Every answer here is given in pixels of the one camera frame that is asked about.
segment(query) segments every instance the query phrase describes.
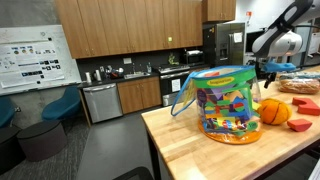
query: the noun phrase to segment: butcher block countertop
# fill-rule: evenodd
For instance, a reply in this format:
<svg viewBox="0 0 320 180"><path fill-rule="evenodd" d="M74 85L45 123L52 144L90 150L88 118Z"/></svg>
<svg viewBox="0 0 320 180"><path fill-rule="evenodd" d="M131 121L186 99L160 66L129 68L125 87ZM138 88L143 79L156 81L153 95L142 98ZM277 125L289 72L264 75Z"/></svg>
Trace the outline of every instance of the butcher block countertop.
<svg viewBox="0 0 320 180"><path fill-rule="evenodd" d="M320 67L306 71L318 70ZM147 132L174 179L254 179L320 139L319 116L299 114L298 107L292 105L293 97L311 98L320 105L320 93L282 93L275 82L268 89L263 88L264 82L259 85L263 99L275 98L292 108L290 120L304 118L313 125L307 131L295 132L287 123L263 124L258 141L231 145L200 132L195 103L176 117L170 114L171 106L142 114Z"/></svg>

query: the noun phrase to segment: bread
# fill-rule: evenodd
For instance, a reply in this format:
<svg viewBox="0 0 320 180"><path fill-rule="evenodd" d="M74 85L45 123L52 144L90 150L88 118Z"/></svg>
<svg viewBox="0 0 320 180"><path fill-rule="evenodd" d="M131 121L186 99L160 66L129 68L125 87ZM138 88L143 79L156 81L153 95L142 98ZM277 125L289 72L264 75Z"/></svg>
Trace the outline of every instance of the bread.
<svg viewBox="0 0 320 180"><path fill-rule="evenodd" d="M319 92L320 83L316 79L283 79L279 81L281 92L315 94Z"/></svg>

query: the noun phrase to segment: backsplash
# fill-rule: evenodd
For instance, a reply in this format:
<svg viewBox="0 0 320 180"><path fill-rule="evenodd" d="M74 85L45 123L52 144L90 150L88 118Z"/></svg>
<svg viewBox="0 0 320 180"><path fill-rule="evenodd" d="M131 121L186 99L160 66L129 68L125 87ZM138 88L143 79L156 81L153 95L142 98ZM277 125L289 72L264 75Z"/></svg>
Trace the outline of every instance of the backsplash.
<svg viewBox="0 0 320 180"><path fill-rule="evenodd" d="M77 64L80 72L81 79L86 79L85 72L93 73L96 69L100 69L103 66L105 69L108 65L112 66L113 69L124 69L124 74L133 73L132 63L135 64L135 71L147 71L148 62L151 66L158 66L160 64L168 64L168 57L170 53L175 56L175 61L179 61L182 58L184 49L171 49L163 51L143 52L135 54L105 56L87 59L77 59ZM124 64L123 58L131 58L131 64Z"/></svg>

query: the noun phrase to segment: stainless steel dishwasher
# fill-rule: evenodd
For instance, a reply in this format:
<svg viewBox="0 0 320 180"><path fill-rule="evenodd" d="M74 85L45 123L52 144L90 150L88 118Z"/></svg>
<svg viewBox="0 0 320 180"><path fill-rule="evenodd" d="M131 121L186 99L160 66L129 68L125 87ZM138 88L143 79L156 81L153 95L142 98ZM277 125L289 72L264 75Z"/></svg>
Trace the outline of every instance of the stainless steel dishwasher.
<svg viewBox="0 0 320 180"><path fill-rule="evenodd" d="M122 116L117 85L83 88L92 123Z"/></svg>

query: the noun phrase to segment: toy block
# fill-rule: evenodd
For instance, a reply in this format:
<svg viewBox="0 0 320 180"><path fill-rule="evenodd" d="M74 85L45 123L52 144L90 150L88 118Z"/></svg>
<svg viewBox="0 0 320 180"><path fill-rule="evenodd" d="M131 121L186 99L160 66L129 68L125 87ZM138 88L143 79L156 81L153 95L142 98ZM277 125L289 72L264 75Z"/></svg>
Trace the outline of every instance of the toy block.
<svg viewBox="0 0 320 180"><path fill-rule="evenodd" d="M309 129L312 125L312 122L307 121L305 119L296 119L296 120L290 120L287 121L287 125L297 131L297 132L302 132L302 131L306 131L307 129Z"/></svg>
<svg viewBox="0 0 320 180"><path fill-rule="evenodd" d="M298 113L309 115L320 115L320 107L316 105L310 98L297 98L292 99L292 104L298 106Z"/></svg>

